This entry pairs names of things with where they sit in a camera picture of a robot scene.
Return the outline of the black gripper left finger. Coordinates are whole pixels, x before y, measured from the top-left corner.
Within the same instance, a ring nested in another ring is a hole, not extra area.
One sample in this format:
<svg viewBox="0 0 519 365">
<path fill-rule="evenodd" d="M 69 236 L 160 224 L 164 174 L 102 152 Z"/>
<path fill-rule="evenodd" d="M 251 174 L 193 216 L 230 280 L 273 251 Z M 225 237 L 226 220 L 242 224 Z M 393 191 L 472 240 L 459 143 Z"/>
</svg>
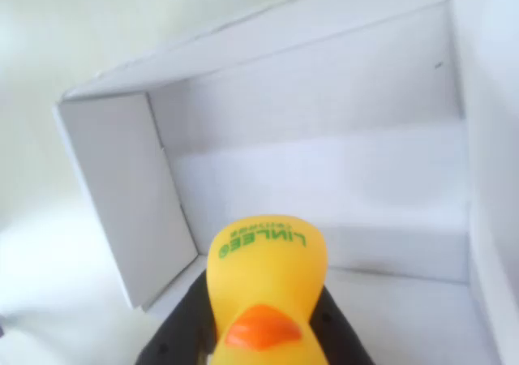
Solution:
<svg viewBox="0 0 519 365">
<path fill-rule="evenodd" d="M 140 351 L 135 363 L 205 364 L 215 347 L 216 325 L 208 295 L 206 272 L 202 272 Z"/>
</svg>

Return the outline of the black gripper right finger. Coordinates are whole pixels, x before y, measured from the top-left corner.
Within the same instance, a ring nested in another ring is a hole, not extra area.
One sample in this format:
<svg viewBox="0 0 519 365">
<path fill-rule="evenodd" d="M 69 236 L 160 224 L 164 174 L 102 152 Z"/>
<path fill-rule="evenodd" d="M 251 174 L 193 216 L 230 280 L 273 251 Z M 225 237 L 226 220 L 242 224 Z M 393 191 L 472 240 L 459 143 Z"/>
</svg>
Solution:
<svg viewBox="0 0 519 365">
<path fill-rule="evenodd" d="M 374 365 L 364 345 L 326 287 L 312 313 L 310 326 L 328 364 Z"/>
</svg>

